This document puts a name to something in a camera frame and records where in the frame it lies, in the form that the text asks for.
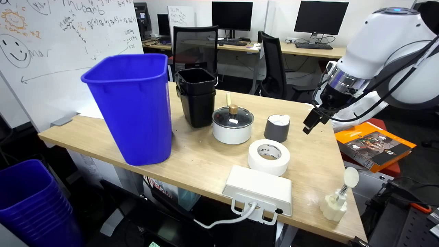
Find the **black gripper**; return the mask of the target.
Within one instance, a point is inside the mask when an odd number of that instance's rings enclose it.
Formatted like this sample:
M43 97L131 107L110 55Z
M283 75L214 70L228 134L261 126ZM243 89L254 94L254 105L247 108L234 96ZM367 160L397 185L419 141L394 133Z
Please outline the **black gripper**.
M345 94L332 86L327 85L317 90L315 103L317 108L313 108L304 120L304 131L309 134L319 123L324 123L342 108L350 105L354 97Z

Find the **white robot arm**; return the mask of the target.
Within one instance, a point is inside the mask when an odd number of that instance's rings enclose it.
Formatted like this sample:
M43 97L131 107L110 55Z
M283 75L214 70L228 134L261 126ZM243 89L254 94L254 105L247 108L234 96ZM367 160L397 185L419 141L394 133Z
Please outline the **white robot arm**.
M327 63L304 120L343 130L385 108L439 105L439 35L413 8L387 7L371 13L339 60Z

